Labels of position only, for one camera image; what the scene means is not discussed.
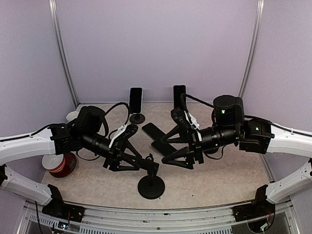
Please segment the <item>dark teal phone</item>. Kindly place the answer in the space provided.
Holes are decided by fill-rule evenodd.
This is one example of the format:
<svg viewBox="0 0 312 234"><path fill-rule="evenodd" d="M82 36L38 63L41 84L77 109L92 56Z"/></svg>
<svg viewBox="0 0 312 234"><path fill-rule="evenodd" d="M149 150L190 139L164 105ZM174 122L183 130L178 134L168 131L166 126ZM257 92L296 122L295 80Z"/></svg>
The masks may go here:
<svg viewBox="0 0 312 234"><path fill-rule="evenodd" d="M161 138L158 138L156 140L154 140L151 143L151 146L157 151L159 152L163 157L169 156L170 154L174 153L177 151L176 148L174 148L172 145L170 145L169 143L163 143L161 141Z"/></svg>

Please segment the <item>black clamp phone stand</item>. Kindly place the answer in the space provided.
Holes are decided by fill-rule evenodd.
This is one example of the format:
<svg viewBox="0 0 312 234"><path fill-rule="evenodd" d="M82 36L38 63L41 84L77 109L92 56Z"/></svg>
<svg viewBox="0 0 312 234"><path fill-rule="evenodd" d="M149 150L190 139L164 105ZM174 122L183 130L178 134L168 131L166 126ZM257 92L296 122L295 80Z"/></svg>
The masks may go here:
<svg viewBox="0 0 312 234"><path fill-rule="evenodd" d="M141 178L137 185L139 194L149 200L160 198L165 191L165 183L157 176L159 164L154 161L152 154L139 159L138 164L147 172L147 175Z"/></svg>

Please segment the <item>plate phone stand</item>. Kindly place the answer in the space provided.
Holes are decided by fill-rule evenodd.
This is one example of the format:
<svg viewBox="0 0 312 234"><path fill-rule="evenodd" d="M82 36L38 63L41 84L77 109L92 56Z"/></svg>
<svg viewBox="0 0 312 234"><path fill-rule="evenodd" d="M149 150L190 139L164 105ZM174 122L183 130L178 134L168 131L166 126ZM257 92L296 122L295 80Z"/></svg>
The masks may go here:
<svg viewBox="0 0 312 234"><path fill-rule="evenodd" d="M142 124L145 121L145 116L143 114L132 114L130 116L130 122L133 124Z"/></svg>

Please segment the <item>clear case phone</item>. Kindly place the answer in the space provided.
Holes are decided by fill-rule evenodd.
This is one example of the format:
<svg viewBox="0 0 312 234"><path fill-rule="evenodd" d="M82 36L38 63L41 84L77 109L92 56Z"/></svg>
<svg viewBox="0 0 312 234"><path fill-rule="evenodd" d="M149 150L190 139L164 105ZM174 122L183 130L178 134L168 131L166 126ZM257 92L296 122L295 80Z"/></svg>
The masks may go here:
<svg viewBox="0 0 312 234"><path fill-rule="evenodd" d="M173 93L174 93L174 108L183 109L183 103L185 102L185 97L182 101L181 96L186 93L186 86L174 85Z"/></svg>

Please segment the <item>blue case phone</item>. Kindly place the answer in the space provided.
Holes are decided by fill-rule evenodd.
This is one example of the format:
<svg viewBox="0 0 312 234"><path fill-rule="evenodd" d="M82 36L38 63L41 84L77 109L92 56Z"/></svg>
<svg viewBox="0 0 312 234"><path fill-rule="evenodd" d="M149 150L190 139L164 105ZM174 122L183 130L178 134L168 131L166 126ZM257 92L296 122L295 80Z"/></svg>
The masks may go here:
<svg viewBox="0 0 312 234"><path fill-rule="evenodd" d="M142 95L141 87L132 87L129 93L129 108L131 114L140 114L142 111Z"/></svg>

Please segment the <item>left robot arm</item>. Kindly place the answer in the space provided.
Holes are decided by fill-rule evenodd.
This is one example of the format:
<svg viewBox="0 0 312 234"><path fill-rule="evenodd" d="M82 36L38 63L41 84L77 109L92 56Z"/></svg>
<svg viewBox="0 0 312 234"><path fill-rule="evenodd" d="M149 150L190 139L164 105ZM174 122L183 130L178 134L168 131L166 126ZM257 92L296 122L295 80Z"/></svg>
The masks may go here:
<svg viewBox="0 0 312 234"><path fill-rule="evenodd" d="M159 164L153 156L143 158L129 142L138 130L135 124L123 125L113 139L100 135L109 131L106 112L96 106L84 106L77 118L68 123L49 124L23 136L3 137L0 140L0 188L29 198L62 217L68 213L57 187L36 183L7 167L7 163L33 156L61 156L87 149L105 159L103 167L113 172L144 169L148 185L152 184Z"/></svg>

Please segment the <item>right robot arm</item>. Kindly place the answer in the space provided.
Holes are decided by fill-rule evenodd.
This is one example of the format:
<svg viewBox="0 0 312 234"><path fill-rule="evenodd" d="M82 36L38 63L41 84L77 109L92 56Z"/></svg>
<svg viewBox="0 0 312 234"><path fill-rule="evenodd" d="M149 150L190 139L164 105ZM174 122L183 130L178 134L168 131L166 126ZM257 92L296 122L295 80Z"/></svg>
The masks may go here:
<svg viewBox="0 0 312 234"><path fill-rule="evenodd" d="M185 98L181 95L181 107L171 111L176 123L161 138L163 143L187 143L188 146L165 156L162 163L193 169L225 146L234 144L241 151L251 153L287 153L312 157L312 134L275 124L259 117L244 115L240 97L221 95L213 100L211 127L199 129L197 120L189 113Z"/></svg>

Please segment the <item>dark red saucer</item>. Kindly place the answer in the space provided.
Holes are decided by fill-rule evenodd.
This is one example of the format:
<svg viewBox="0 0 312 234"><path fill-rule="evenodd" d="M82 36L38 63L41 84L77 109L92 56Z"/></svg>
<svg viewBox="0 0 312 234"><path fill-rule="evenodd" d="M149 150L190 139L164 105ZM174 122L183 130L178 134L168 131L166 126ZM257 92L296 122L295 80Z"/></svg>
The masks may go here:
<svg viewBox="0 0 312 234"><path fill-rule="evenodd" d="M64 154L64 167L59 172L50 172L56 178L64 178L70 175L77 165L77 158L73 153Z"/></svg>

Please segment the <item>light blue mug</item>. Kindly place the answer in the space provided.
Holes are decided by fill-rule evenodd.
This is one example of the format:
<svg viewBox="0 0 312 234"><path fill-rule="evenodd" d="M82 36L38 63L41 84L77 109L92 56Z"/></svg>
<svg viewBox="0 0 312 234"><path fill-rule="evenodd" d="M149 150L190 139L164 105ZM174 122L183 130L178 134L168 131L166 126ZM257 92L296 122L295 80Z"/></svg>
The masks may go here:
<svg viewBox="0 0 312 234"><path fill-rule="evenodd" d="M66 116L67 122L74 120L75 118L78 117L78 115L79 115L79 111L72 111L72 112L68 113Z"/></svg>

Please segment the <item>front aluminium rail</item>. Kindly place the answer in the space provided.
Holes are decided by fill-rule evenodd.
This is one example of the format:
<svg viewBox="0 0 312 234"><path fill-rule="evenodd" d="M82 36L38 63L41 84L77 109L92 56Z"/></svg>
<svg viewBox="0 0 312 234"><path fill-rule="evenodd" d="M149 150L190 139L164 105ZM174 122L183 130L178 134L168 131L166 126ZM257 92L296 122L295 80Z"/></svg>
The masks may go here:
<svg viewBox="0 0 312 234"><path fill-rule="evenodd" d="M17 234L39 233L36 221L43 231L64 234L234 234L250 233L249 224L258 220L237 222L233 213L235 204L187 209L126 209L84 205L81 222L71 221L66 229L62 222L42 214L31 201L26 201Z"/></svg>

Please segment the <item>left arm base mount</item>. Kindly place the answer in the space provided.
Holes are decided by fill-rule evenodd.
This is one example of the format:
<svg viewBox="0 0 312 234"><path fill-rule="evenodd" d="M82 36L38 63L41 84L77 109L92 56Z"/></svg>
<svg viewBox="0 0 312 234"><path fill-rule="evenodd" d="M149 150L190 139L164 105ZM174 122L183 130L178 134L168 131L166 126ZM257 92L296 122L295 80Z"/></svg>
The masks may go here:
<svg viewBox="0 0 312 234"><path fill-rule="evenodd" d="M81 223L85 208L68 203L49 203L42 208L42 213L52 217Z"/></svg>

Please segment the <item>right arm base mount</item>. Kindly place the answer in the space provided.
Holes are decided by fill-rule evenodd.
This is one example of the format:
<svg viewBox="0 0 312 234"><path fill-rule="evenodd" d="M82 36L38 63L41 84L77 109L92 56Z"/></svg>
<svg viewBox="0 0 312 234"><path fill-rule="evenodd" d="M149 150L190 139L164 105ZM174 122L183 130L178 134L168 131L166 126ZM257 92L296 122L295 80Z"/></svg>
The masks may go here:
<svg viewBox="0 0 312 234"><path fill-rule="evenodd" d="M269 215L269 213L273 214L274 212L274 204L253 205L250 203L233 207L233 213L236 222L263 217Z"/></svg>

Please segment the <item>right aluminium frame post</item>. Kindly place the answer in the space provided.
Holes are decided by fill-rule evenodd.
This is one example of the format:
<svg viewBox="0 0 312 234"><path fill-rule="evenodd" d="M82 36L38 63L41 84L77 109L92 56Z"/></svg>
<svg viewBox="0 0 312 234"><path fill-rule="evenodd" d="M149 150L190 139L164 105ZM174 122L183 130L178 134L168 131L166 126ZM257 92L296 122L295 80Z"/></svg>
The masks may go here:
<svg viewBox="0 0 312 234"><path fill-rule="evenodd" d="M238 92L238 96L241 99L243 99L245 94L246 94L246 91L248 88L248 82L249 82L250 76L251 76L252 65L253 65L255 54L256 54L258 38L259 38L260 30L261 30L264 5L265 5L264 0L258 0L257 1L256 13L255 13L253 31L252 31L252 37L251 37L251 43L250 43L249 52L248 52L248 56L247 56L246 66L244 69L243 79L242 79L240 89Z"/></svg>

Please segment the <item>aluminium frame post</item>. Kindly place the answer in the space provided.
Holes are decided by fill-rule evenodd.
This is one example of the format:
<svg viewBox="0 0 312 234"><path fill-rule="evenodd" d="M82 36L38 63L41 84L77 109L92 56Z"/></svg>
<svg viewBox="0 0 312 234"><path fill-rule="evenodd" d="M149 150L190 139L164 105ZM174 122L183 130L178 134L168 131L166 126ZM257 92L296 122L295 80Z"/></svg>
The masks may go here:
<svg viewBox="0 0 312 234"><path fill-rule="evenodd" d="M265 5L264 0L258 0L257 1L256 13L255 13L253 31L252 31L252 37L251 37L251 43L250 43L249 52L248 52L248 56L247 56L246 66L244 69L243 79L242 79L240 89L238 92L238 96L241 99L243 99L245 94L246 94L246 91L248 88L248 82L249 82L250 76L251 76L252 65L253 65L255 54L256 54L258 38L259 38L260 30L261 30L264 5Z"/></svg>
<svg viewBox="0 0 312 234"><path fill-rule="evenodd" d="M78 96L74 87L74 83L71 77L71 73L68 66L68 61L65 53L65 48L62 40L62 34L61 34L61 28L60 28L60 22L59 22L59 16L58 16L58 9L57 9L57 1L56 0L49 0L49 9L50 9L50 15L52 20L52 25L54 28L54 34L56 38L56 44L58 47L58 54L60 58L60 62L62 65L62 69L65 76L65 81L68 86L68 90L70 93L70 97L72 100L72 103L75 108L79 106L79 100Z"/></svg>

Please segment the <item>left aluminium frame post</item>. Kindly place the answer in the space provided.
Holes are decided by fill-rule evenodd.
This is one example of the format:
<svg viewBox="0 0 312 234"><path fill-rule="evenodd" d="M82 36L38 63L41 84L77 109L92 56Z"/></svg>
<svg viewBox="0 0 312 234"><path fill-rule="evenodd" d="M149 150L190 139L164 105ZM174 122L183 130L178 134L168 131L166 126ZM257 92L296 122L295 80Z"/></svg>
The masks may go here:
<svg viewBox="0 0 312 234"><path fill-rule="evenodd" d="M68 66L68 61L65 53L65 48L62 40L62 34L61 34L61 28L60 28L60 22L59 22L59 16L58 16L58 9L57 9L57 1L56 0L49 0L49 9L50 9L50 15L52 20L52 25L54 28L54 34L56 38L56 44L58 47L58 54L60 58L60 62L62 65L62 69L65 76L65 81L68 86L68 90L70 93L70 97L72 100L72 103L75 108L79 106L79 100L78 96L74 87L74 83L71 77L71 73Z"/></svg>

